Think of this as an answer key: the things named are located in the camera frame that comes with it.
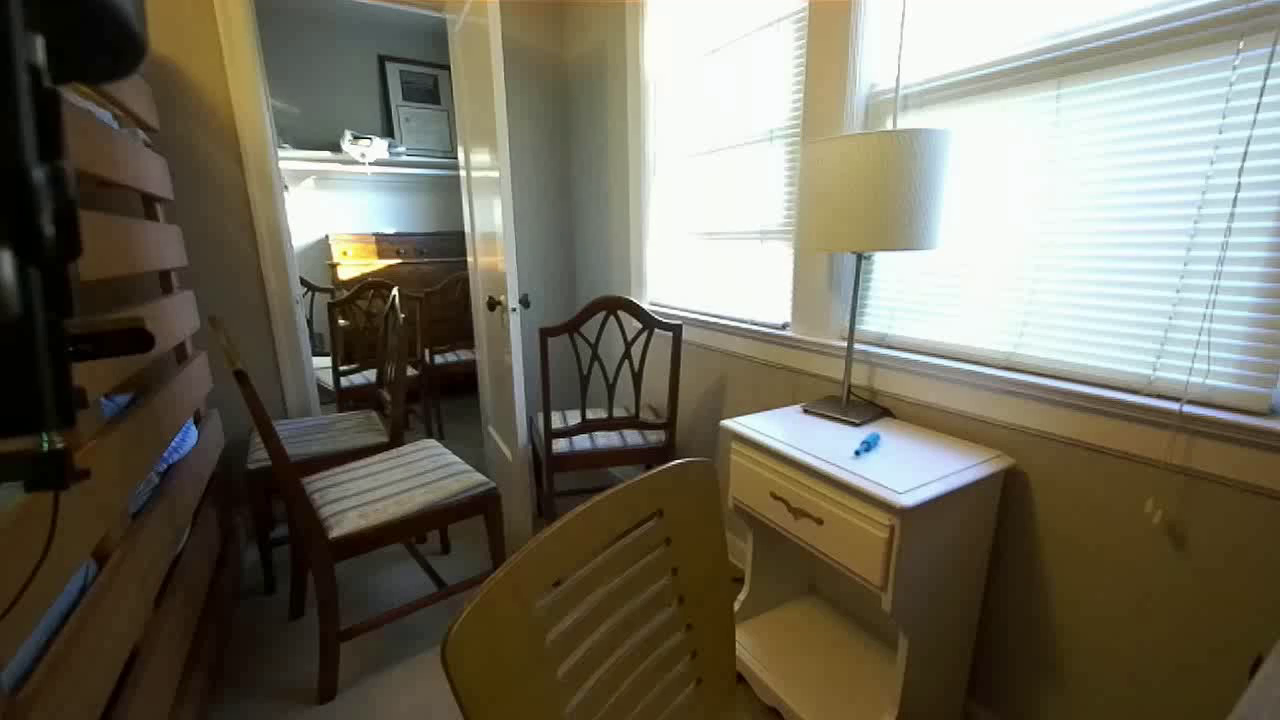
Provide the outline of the wooden roll-top desk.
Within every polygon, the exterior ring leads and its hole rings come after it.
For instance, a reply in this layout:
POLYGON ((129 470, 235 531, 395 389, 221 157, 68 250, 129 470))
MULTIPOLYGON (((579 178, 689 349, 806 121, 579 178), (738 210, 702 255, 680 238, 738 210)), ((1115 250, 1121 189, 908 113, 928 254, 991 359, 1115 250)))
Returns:
POLYGON ((5 491, 0 720, 172 720, 202 699, 229 587, 208 498, 226 423, 152 87, 64 87, 60 109, 86 238, 74 329, 96 354, 74 369, 74 482, 5 491))

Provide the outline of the white open door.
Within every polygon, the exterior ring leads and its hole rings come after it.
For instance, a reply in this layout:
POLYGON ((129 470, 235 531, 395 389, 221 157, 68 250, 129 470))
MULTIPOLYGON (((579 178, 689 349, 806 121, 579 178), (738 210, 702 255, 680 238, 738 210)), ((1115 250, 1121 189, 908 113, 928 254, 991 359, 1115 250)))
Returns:
POLYGON ((525 429, 519 264, 513 229, 502 0, 450 0, 450 54, 486 470, 502 486, 504 542, 519 547, 531 537, 531 470, 525 429))

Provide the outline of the framed picture on wall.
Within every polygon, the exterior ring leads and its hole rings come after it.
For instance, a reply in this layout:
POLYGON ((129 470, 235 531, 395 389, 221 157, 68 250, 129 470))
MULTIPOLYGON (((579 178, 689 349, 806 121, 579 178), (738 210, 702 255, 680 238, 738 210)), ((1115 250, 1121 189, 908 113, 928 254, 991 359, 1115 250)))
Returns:
POLYGON ((394 141, 404 157, 451 157, 451 85, 444 66, 379 62, 394 141))

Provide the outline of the dark wood striped-seat chair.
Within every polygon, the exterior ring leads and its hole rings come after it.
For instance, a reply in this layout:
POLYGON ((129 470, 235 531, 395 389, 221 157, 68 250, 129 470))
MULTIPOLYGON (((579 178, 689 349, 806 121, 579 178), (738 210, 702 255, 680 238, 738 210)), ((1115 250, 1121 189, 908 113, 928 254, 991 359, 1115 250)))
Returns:
POLYGON ((310 474, 285 450, 285 437, 276 434, 248 369, 239 364, 235 337, 221 321, 208 321, 208 334, 217 337, 226 364, 231 369, 253 429, 273 462, 276 490, 285 491, 291 555, 304 573, 304 579, 291 587, 291 615, 304 614, 304 591, 318 591, 318 699, 328 704, 341 695, 341 648, 350 642, 379 631, 386 623, 425 614, 450 598, 461 598, 507 559, 502 490, 482 470, 461 462, 450 445, 408 437, 371 457, 310 474), (420 542, 461 519, 486 525, 487 570, 464 579, 444 579, 420 551, 420 542), (394 543, 399 543, 425 570, 434 591, 386 609, 370 619, 346 619, 336 564, 394 543))

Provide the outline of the white window blinds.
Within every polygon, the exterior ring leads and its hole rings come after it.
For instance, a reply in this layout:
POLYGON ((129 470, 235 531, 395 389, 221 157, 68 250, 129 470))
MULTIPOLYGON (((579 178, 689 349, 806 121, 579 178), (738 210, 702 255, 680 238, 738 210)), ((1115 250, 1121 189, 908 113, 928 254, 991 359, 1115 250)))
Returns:
POLYGON ((949 138, 941 239, 879 255, 890 349, 1267 416, 1280 0, 904 0, 872 113, 949 138))

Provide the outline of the cream slatted chair backrest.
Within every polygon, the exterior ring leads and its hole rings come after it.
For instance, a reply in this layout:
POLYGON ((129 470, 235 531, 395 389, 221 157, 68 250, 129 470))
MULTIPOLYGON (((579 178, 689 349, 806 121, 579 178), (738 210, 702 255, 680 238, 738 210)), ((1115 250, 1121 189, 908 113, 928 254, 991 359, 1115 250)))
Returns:
POLYGON ((531 537, 439 643, 464 720, 775 720, 738 671, 715 477, 667 462, 531 537))

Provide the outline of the cream nightstand with drawer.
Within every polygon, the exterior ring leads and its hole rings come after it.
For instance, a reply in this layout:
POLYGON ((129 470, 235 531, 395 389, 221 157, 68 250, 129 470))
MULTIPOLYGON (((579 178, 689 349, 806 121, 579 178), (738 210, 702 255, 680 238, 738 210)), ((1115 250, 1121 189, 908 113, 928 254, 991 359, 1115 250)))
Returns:
POLYGON ((738 669, 788 720, 959 720, 1011 462, 904 422, 725 422, 738 669))

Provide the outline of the dark wood chair by window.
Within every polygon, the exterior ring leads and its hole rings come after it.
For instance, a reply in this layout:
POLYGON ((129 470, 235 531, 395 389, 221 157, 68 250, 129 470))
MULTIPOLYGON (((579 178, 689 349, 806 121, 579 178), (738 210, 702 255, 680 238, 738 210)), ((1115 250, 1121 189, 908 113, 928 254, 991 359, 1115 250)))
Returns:
POLYGON ((563 474, 652 470, 675 457, 685 329, 631 298, 598 298, 541 329, 531 416, 537 514, 558 518, 563 474))

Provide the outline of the dark wood chair behind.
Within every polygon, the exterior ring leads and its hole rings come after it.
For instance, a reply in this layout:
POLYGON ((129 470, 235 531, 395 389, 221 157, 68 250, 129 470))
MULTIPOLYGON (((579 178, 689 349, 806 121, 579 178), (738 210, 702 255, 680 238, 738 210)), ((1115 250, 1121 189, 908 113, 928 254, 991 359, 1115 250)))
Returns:
POLYGON ((404 440, 408 414, 386 389, 386 321, 395 302, 399 290, 387 281, 350 283, 328 302, 333 349, 320 358, 320 380, 336 409, 273 422, 301 474, 360 462, 404 440))

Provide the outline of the far dark wood chair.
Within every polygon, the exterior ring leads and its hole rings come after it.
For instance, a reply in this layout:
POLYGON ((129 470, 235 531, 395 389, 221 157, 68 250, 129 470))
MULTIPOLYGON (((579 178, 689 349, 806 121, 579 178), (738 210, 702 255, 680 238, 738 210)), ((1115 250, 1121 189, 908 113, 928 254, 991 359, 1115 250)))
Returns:
POLYGON ((408 337, 420 391, 439 391, 451 375, 476 374, 468 281, 444 277, 434 283, 408 283, 408 337))

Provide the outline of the white shade table lamp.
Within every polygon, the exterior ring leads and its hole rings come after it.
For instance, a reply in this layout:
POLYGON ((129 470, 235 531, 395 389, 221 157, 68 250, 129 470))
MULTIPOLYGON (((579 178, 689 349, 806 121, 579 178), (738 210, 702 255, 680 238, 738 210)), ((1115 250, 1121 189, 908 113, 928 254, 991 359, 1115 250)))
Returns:
MULTIPOLYGON (((847 254, 852 283, 877 254, 928 254, 941 231, 949 138, 890 129, 814 141, 799 165, 796 239, 847 254)), ((855 358, 861 292, 847 292, 845 358, 855 358)))

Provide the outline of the blue pen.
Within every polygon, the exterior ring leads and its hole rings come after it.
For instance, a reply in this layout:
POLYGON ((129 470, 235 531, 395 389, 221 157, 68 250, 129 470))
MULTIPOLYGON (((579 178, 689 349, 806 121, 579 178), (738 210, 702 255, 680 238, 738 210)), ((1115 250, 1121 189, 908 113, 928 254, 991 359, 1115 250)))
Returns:
POLYGON ((872 457, 879 450, 879 434, 865 434, 852 450, 852 462, 872 457))

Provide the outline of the left window blinds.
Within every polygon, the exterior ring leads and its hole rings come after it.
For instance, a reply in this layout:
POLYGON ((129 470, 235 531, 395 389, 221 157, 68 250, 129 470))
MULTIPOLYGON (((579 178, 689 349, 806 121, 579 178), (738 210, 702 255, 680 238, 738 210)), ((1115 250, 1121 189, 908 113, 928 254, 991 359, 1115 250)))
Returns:
POLYGON ((643 298, 792 315, 809 0, 643 5, 643 298))

